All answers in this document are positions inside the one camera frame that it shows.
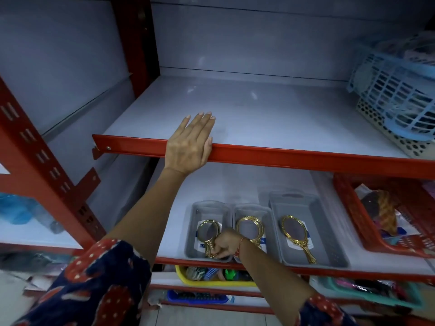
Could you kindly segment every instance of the gray plastic tray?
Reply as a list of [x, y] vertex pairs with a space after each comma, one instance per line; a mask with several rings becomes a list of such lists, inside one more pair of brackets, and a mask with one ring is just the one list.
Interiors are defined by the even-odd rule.
[[[300, 191], [271, 192], [269, 206], [278, 227], [279, 249], [285, 265], [348, 267], [346, 256], [326, 218], [318, 196]], [[287, 237], [281, 231], [281, 219], [285, 215], [292, 215], [305, 222], [313, 243], [310, 252], [316, 258], [317, 264], [309, 264], [302, 250], [288, 246]]]
[[[233, 217], [229, 205], [213, 200], [195, 202], [192, 205], [188, 237], [186, 240], [186, 247], [184, 248], [184, 253], [189, 259], [195, 259], [199, 261], [211, 260], [211, 258], [205, 256], [204, 252], [197, 251], [194, 246], [198, 222], [205, 221], [206, 219], [214, 219], [215, 221], [221, 223], [222, 230], [233, 227]], [[230, 262], [232, 258], [232, 256], [228, 256], [224, 259], [213, 259], [213, 261]]]
[[[272, 211], [270, 208], [260, 206], [254, 203], [245, 203], [235, 205], [233, 208], [233, 228], [236, 228], [236, 223], [239, 219], [245, 216], [257, 217], [264, 226], [264, 233], [266, 235], [266, 251], [267, 254], [275, 258], [280, 263], [282, 258], [278, 248], [278, 236], [277, 228], [275, 226], [274, 219], [272, 217]], [[241, 233], [249, 238], [253, 238], [257, 234], [257, 227], [245, 227], [240, 229]], [[240, 259], [234, 257], [236, 262], [241, 263]]]

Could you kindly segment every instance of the mirror glass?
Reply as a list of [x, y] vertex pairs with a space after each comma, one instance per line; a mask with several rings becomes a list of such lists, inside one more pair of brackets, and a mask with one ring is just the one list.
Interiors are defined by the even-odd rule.
[[259, 231], [257, 225], [253, 221], [246, 219], [239, 221], [239, 233], [249, 240], [253, 240], [258, 236]]
[[198, 228], [198, 239], [199, 241], [207, 241], [215, 237], [217, 233], [216, 226], [213, 223], [205, 223]]
[[305, 240], [305, 228], [296, 219], [286, 218], [284, 220], [284, 229], [295, 240]]

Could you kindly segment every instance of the green plastic basket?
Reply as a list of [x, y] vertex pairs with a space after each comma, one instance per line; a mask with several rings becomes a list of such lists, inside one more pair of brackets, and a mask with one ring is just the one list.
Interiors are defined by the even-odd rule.
[[401, 283], [401, 286], [405, 290], [410, 300], [409, 302], [407, 302], [407, 301], [401, 301], [399, 299], [394, 299], [391, 297], [385, 297], [382, 295], [365, 293], [350, 288], [345, 288], [337, 285], [334, 281], [334, 278], [331, 277], [319, 277], [318, 279], [319, 279], [319, 283], [322, 286], [330, 290], [335, 290], [336, 292], [345, 295], [362, 298], [370, 302], [385, 304], [387, 306], [408, 307], [411, 309], [422, 309], [424, 307], [424, 303], [423, 303], [423, 299], [421, 298], [420, 291], [418, 290], [417, 285], [414, 283], [407, 283], [407, 282]]

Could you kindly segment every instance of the bracelet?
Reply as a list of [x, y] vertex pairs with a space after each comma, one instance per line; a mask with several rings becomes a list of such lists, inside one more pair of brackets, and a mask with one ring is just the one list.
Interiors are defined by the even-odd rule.
[[246, 238], [243, 237], [242, 239], [240, 239], [239, 246], [237, 247], [236, 252], [234, 253], [235, 257], [239, 257], [239, 255], [240, 255], [240, 245], [242, 244], [243, 239], [246, 239]]

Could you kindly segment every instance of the red plastic basket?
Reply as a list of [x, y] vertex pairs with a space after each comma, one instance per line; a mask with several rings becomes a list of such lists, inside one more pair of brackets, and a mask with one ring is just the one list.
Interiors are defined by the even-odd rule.
[[[355, 188], [361, 183], [372, 190], [388, 191], [394, 207], [421, 234], [403, 237], [396, 246], [384, 241], [355, 193]], [[435, 200], [423, 189], [420, 181], [337, 173], [334, 174], [334, 187], [365, 249], [371, 252], [435, 257]]]

